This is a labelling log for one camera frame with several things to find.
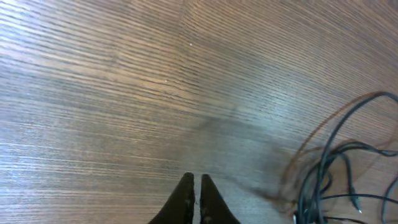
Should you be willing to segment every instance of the cable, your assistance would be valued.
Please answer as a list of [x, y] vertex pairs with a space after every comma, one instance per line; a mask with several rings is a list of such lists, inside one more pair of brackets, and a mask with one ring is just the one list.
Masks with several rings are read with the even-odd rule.
[[[367, 194], [356, 194], [355, 189], [353, 187], [353, 180], [352, 180], [352, 174], [351, 174], [351, 163], [349, 161], [348, 156], [344, 153], [346, 151], [350, 150], [365, 150], [369, 152], [375, 152], [378, 153], [382, 156], [386, 157], [394, 157], [398, 156], [398, 152], [396, 151], [388, 151], [388, 150], [379, 150], [376, 149], [373, 146], [370, 146], [369, 144], [365, 144], [363, 142], [358, 142], [358, 141], [353, 141], [353, 142], [348, 142], [346, 144], [342, 144], [338, 146], [336, 149], [331, 150], [331, 145], [333, 144], [333, 141], [336, 138], [336, 135], [338, 134], [339, 130], [341, 127], [345, 124], [347, 119], [354, 114], [357, 110], [362, 108], [365, 104], [369, 103], [372, 100], [375, 100], [376, 98], [379, 98], [381, 96], [387, 96], [391, 99], [393, 99], [396, 103], [398, 103], [398, 97], [393, 95], [392, 93], [388, 92], [379, 92], [375, 93], [372, 96], [362, 100], [358, 104], [354, 105], [340, 120], [340, 122], [337, 124], [336, 128], [332, 131], [330, 134], [330, 137], [328, 138], [325, 147], [322, 152], [322, 156], [320, 161], [315, 164], [310, 171], [308, 172], [307, 176], [304, 178], [302, 186], [300, 188], [300, 192], [298, 195], [298, 200], [297, 200], [297, 216], [296, 216], [296, 221], [298, 224], [308, 224], [308, 223], [319, 223], [319, 224], [324, 224], [325, 221], [328, 219], [335, 219], [335, 220], [346, 220], [346, 221], [352, 221], [356, 223], [364, 223], [359, 220], [352, 220], [349, 218], [336, 218], [336, 217], [324, 217], [322, 214], [322, 205], [321, 205], [321, 200], [329, 199], [329, 198], [337, 198], [337, 197], [349, 197], [351, 199], [351, 202], [353, 205], [356, 207], [358, 211], [361, 212], [361, 207], [359, 205], [359, 199], [358, 197], [372, 197], [372, 198], [378, 198], [383, 200], [383, 206], [382, 206], [382, 221], [383, 224], [385, 224], [385, 205], [386, 202], [393, 202], [393, 203], [398, 203], [398, 201], [393, 200], [391, 198], [388, 198], [390, 193], [392, 192], [392, 189], [397, 185], [398, 183], [398, 177], [396, 180], [389, 186], [388, 190], [386, 191], [385, 197], [378, 196], [378, 195], [367, 195]], [[333, 178], [328, 171], [329, 167], [332, 165], [332, 163], [335, 161], [337, 157], [342, 158], [345, 161], [346, 164], [346, 170], [347, 170], [347, 178], [348, 178], [348, 194], [344, 195], [332, 195], [332, 196], [327, 196], [327, 197], [322, 197], [323, 195], [332, 185], [333, 183]], [[311, 193], [311, 197], [308, 198], [309, 196], [309, 179], [313, 173], [316, 171], [316, 183], [314, 190]], [[325, 176], [328, 176], [328, 183], [326, 187], [321, 189], [321, 185], [323, 183], [323, 179]]]

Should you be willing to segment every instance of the wooden surface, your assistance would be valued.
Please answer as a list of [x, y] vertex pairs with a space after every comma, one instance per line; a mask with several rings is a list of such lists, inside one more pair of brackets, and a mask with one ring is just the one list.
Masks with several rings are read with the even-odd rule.
[[[302, 143], [349, 101], [398, 93], [398, 5], [327, 2], [0, 0], [0, 223], [147, 223], [186, 171], [242, 223], [291, 223], [267, 197]], [[397, 116], [377, 100], [336, 143], [384, 143]], [[357, 192], [396, 175], [397, 159], [350, 156]], [[330, 211], [379, 223], [361, 203]]]

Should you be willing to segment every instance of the tangled cable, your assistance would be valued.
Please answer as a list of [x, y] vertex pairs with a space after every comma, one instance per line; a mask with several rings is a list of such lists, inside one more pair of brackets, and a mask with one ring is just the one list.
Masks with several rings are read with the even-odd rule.
[[[308, 172], [307, 176], [304, 178], [300, 193], [298, 195], [297, 200], [297, 211], [295, 212], [295, 222], [296, 224], [309, 224], [309, 223], [317, 223], [317, 224], [326, 224], [328, 220], [341, 220], [341, 221], [349, 221], [354, 223], [361, 223], [364, 224], [365, 222], [354, 220], [350, 218], [337, 218], [337, 217], [327, 217], [322, 214], [322, 200], [330, 199], [330, 198], [338, 198], [338, 197], [349, 197], [353, 206], [360, 212], [361, 206], [359, 204], [359, 197], [369, 197], [369, 198], [377, 198], [382, 200], [382, 208], [381, 208], [381, 220], [383, 224], [386, 224], [385, 212], [386, 212], [386, 203], [392, 202], [398, 204], [397, 200], [393, 200], [388, 198], [394, 189], [394, 187], [398, 183], [398, 177], [391, 183], [388, 187], [385, 195], [378, 196], [378, 195], [369, 195], [369, 194], [357, 194], [355, 192], [355, 188], [353, 186], [353, 178], [351, 173], [351, 163], [349, 161], [348, 156], [345, 152], [350, 150], [365, 150], [369, 152], [378, 153], [382, 156], [386, 157], [394, 157], [398, 156], [398, 151], [389, 151], [389, 150], [380, 150], [376, 149], [369, 144], [365, 144], [363, 142], [353, 141], [342, 144], [336, 147], [334, 150], [331, 150], [331, 145], [338, 134], [338, 131], [344, 125], [346, 120], [354, 114], [357, 110], [363, 107], [365, 104], [369, 103], [370, 101], [379, 98], [380, 96], [387, 96], [393, 99], [396, 103], [398, 103], [398, 96], [393, 95], [392, 93], [388, 92], [379, 92], [375, 93], [374, 95], [364, 99], [363, 101], [359, 102], [357, 105], [352, 107], [340, 120], [337, 124], [336, 128], [330, 134], [325, 147], [323, 148], [322, 156], [320, 161], [315, 164]], [[331, 187], [333, 183], [333, 178], [328, 171], [329, 167], [337, 158], [341, 158], [344, 160], [346, 165], [347, 171], [347, 178], [348, 178], [348, 194], [342, 195], [332, 195], [327, 197], [322, 197], [322, 195]], [[310, 178], [313, 177], [315, 174], [316, 182], [315, 187], [313, 188], [313, 192], [310, 191]], [[322, 183], [325, 178], [328, 177], [328, 182], [324, 188], [322, 188]]]

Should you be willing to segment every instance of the wooden table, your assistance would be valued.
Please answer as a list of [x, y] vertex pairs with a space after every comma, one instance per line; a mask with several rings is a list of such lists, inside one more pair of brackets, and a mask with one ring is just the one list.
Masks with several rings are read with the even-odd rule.
[[[398, 93], [398, 5], [327, 2], [1, 0], [0, 223], [147, 223], [187, 171], [242, 223], [292, 223], [272, 197], [296, 152]], [[397, 109], [371, 103], [336, 143], [394, 139]], [[398, 160], [350, 156], [357, 192], [383, 194]], [[330, 212], [379, 223], [361, 203]]]

